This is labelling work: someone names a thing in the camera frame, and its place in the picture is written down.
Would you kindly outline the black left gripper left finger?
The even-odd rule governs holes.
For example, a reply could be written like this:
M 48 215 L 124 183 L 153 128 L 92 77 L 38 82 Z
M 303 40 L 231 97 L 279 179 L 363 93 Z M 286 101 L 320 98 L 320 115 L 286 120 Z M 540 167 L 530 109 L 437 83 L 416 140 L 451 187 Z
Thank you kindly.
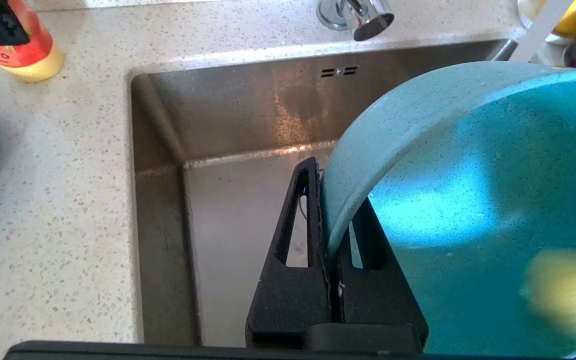
M 320 206 L 319 166 L 306 158 L 290 178 L 246 319 L 248 348 L 302 348 L 307 331 L 331 321 Z M 303 268 L 287 265 L 300 198 L 306 198 L 306 255 Z

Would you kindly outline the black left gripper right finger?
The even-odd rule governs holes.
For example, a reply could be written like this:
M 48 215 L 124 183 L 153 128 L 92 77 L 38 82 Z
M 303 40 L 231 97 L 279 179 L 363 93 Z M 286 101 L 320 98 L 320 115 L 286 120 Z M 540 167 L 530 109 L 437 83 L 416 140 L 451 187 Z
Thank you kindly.
M 337 251 L 339 318 L 389 351 L 422 351 L 429 326 L 369 199 L 350 221 Z

